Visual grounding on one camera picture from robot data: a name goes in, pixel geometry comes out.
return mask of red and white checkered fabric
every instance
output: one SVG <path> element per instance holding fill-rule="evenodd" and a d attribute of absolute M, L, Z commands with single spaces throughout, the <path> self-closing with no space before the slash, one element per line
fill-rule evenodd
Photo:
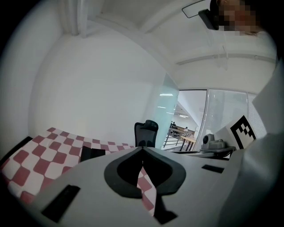
<path fill-rule="evenodd" d="M 16 151 L 0 167 L 9 191 L 26 203 L 48 184 L 79 163 L 82 147 L 104 149 L 106 154 L 133 148 L 125 143 L 100 141 L 50 128 Z M 138 177 L 143 203 L 153 215 L 156 188 L 144 168 Z"/>

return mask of black office chair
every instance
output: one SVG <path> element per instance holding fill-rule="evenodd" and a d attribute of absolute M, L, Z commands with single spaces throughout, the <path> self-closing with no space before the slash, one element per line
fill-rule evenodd
<path fill-rule="evenodd" d="M 135 123 L 135 147 L 155 147 L 158 129 L 158 124 L 151 120 L 146 120 L 144 124 Z"/>

